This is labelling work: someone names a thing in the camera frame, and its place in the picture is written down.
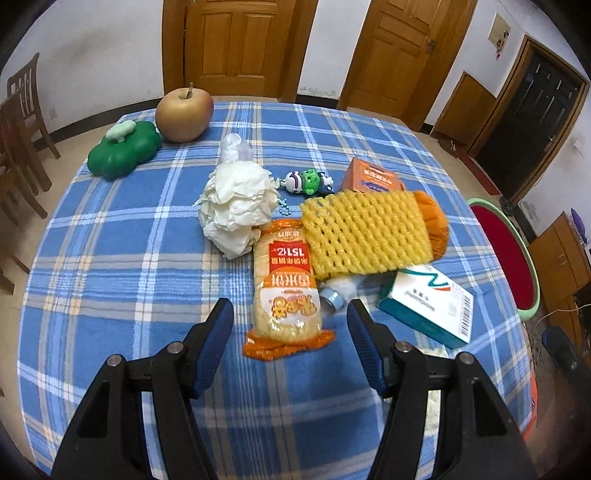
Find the dark door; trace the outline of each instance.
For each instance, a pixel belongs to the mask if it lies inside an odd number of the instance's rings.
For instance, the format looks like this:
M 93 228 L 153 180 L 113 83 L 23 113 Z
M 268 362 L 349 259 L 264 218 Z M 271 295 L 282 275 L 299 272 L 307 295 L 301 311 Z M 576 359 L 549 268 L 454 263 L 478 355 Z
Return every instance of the dark door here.
M 505 114 L 476 156 L 498 189 L 511 197 L 540 165 L 577 98 L 577 86 L 534 54 Z

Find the screw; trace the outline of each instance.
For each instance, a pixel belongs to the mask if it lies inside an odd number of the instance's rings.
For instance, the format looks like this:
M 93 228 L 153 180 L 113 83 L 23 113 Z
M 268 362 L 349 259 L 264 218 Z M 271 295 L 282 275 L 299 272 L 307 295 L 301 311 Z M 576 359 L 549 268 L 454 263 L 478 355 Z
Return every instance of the screw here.
M 117 365 L 119 365 L 121 363 L 122 360 L 123 360 L 123 357 L 121 357 L 120 354 L 116 353 L 114 355 L 111 355 L 107 359 L 107 365 L 109 365 L 110 367 L 116 367 Z
M 410 350 L 413 349 L 413 346 L 410 343 L 408 343 L 406 340 L 396 342 L 396 344 L 394 346 L 396 347 L 396 350 L 398 350 L 399 352 L 402 352 L 402 353 L 408 353 Z
M 472 365 L 474 363 L 474 355 L 468 352 L 460 353 L 458 358 L 460 359 L 460 362 L 466 365 Z
M 177 353 L 182 352 L 183 348 L 184 348 L 183 342 L 172 342 L 172 343 L 168 344 L 168 346 L 166 347 L 166 351 L 168 353 L 172 353 L 173 355 L 176 355 Z

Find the cable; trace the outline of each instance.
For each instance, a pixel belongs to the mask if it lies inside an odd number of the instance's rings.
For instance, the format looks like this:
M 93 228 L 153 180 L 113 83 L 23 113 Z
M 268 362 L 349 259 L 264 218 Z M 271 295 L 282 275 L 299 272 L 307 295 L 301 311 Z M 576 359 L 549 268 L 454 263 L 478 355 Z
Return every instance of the cable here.
M 532 327 L 532 329 L 531 329 L 531 336 L 532 336 L 532 341 L 529 343 L 529 345 L 527 346 L 527 348 L 528 348 L 528 349 L 531 349 L 531 345 L 532 345 L 532 343 L 534 342 L 534 341 L 533 341 L 534 330 L 535 330 L 535 328 L 536 328 L 536 327 L 539 325 L 539 323 L 540 323 L 542 320 L 544 320 L 545 318 L 549 317 L 550 315 L 552 315 L 553 313 L 556 313 L 556 312 L 578 312 L 580 309 L 584 309 L 585 307 L 591 307 L 591 303 L 587 303 L 587 304 L 585 304 L 585 305 L 582 305 L 582 306 L 580 306 L 580 307 L 576 307 L 575 309 L 571 309 L 571 310 L 556 309 L 555 311 L 553 311 L 553 312 L 550 312 L 550 313 L 549 313 L 549 314 L 547 314 L 547 315 L 544 315 L 544 316 L 543 316 L 542 318 L 540 318 L 540 319 L 539 319 L 539 320 L 538 320 L 538 321 L 535 323 L 535 325 Z

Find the orange box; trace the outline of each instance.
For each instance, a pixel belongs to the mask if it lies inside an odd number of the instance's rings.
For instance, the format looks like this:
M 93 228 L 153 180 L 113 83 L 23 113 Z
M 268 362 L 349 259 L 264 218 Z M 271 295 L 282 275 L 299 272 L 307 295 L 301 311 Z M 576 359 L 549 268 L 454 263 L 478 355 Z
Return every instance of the orange box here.
M 395 173 L 356 157 L 351 160 L 340 189 L 361 193 L 406 190 Z

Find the blue gripper pad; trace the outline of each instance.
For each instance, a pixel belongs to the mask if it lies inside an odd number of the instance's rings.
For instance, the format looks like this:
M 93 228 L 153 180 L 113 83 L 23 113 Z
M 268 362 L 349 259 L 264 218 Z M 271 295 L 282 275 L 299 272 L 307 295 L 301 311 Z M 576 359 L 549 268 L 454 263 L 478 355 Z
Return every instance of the blue gripper pad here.
M 391 351 L 396 343 L 394 335 L 385 325 L 375 323 L 358 299 L 347 307 L 347 325 L 369 386 L 386 397 L 392 369 L 396 368 Z
M 222 359 L 223 352 L 230 338 L 234 325 L 234 306 L 228 299 L 217 301 L 203 326 L 209 327 L 201 351 L 197 356 L 194 392 L 200 396 L 212 386 L 213 377 Z

